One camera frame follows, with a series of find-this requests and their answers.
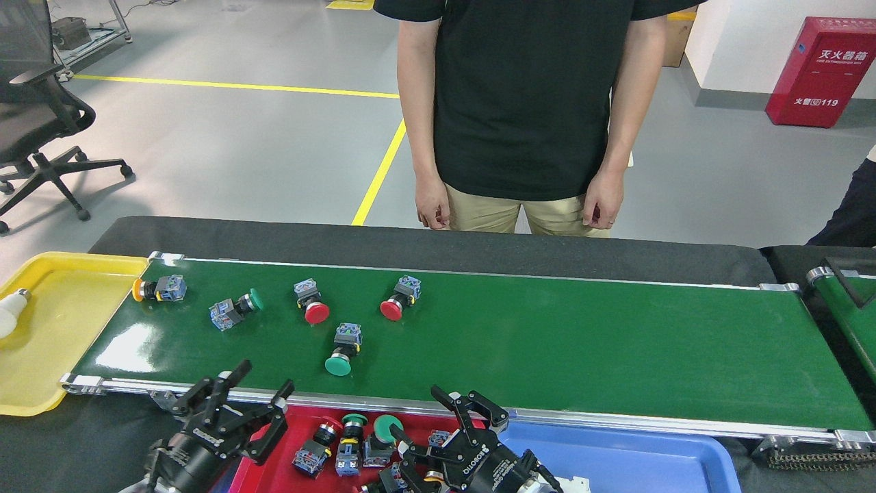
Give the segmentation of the person's right hand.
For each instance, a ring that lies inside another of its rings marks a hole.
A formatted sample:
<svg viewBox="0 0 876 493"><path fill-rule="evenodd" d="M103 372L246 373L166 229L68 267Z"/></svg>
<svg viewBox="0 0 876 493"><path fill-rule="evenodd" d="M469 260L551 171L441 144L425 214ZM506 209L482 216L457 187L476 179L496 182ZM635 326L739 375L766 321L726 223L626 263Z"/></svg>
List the person's right hand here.
<svg viewBox="0 0 876 493"><path fill-rule="evenodd" d="M441 230L450 226L450 200L438 174L425 171L415 173L414 202L423 227Z"/></svg>

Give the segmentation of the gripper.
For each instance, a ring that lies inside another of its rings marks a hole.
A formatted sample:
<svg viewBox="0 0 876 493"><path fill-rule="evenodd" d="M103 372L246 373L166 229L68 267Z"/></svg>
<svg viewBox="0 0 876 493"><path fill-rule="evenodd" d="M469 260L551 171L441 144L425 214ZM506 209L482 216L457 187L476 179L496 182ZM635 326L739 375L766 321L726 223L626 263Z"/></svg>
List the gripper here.
<svg viewBox="0 0 876 493"><path fill-rule="evenodd" d="M456 416L469 445L446 446L456 433L434 430L428 445L417 445L400 425L390 425L397 441L401 462L398 472L407 492L534 492L548 487L548 470L534 453L517 456L502 443L485 444L497 439L508 427L506 409L476 390L453 397L438 385L430 387L432 397ZM470 412L488 421L486 429L472 424Z"/></svg>
<svg viewBox="0 0 876 493"><path fill-rule="evenodd" d="M159 440L147 453L145 490L147 492L210 492L221 483L235 456L245 456L262 465L279 445L288 429L285 413L288 396L295 384L287 379L272 397L272 402L221 421L222 406L229 391L253 368L243 359L237 368L219 377L204 377L172 404L171 412L182 423L182 430L171 439ZM218 439L201 429L237 433L235 439Z"/></svg>

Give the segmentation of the person's left hand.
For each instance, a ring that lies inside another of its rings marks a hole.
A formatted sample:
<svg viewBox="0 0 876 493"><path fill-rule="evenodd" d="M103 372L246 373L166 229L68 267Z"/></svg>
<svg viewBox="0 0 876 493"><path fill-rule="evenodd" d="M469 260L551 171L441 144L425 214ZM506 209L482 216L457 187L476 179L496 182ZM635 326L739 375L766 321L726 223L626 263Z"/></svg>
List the person's left hand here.
<svg viewBox="0 0 876 493"><path fill-rule="evenodd" d="M601 230L615 225L623 203L625 171L600 170L583 195L582 224Z"/></svg>

